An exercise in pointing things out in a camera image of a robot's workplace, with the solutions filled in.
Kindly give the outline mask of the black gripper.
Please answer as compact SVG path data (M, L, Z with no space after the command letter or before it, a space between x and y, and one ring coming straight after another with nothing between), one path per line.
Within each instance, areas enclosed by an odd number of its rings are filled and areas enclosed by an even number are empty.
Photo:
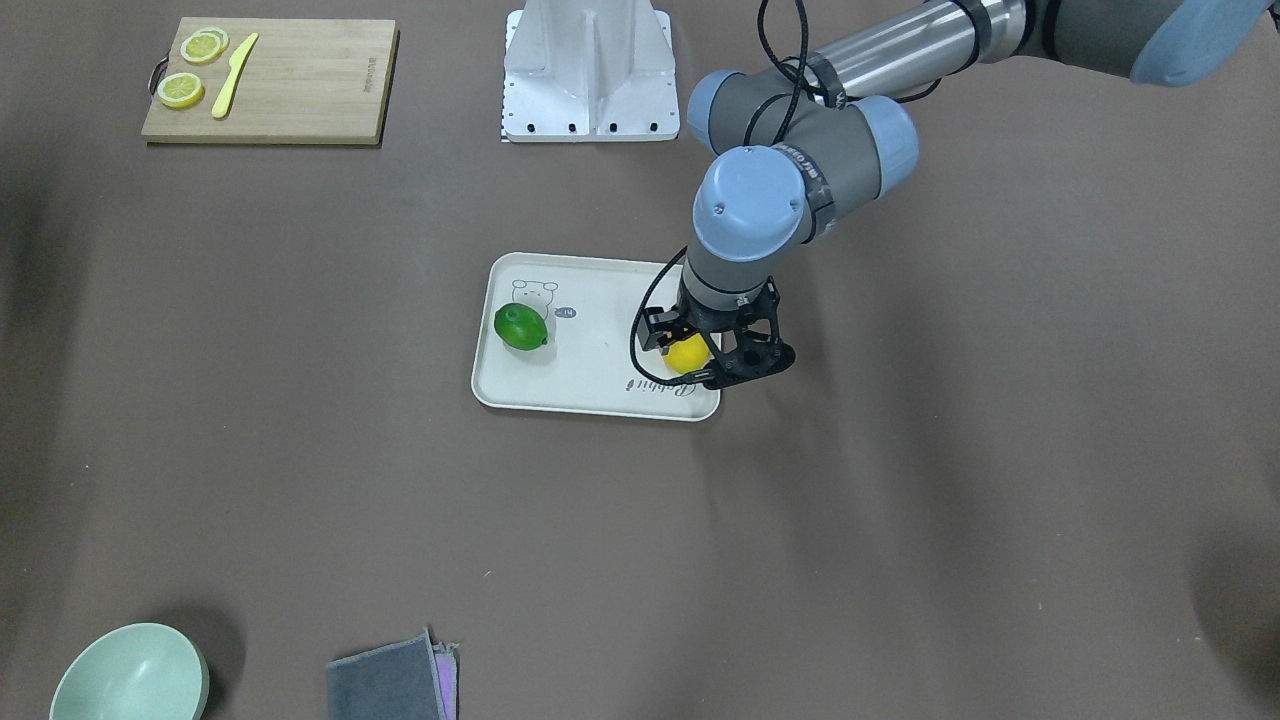
M778 302L773 281L765 281L754 300L730 310L703 304L681 284L676 306L643 309L643 350L666 354L673 342L703 337L710 356L703 368L690 373L690 382L707 389L723 389L785 372L794 365L796 354L780 338ZM735 341L730 351L709 341L712 336L727 333L732 333Z

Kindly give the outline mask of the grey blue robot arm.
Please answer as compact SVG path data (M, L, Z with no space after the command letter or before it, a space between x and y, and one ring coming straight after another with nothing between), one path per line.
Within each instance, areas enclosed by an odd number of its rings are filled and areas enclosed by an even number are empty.
M923 1L831 44L809 38L749 76L719 70L687 119L716 159L692 205L669 311L635 324L645 350L731 334L685 384L717 389L787 369L777 261L904 182L920 156L906 105L975 64L1037 56L1137 85L1185 87L1213 73L1275 1Z

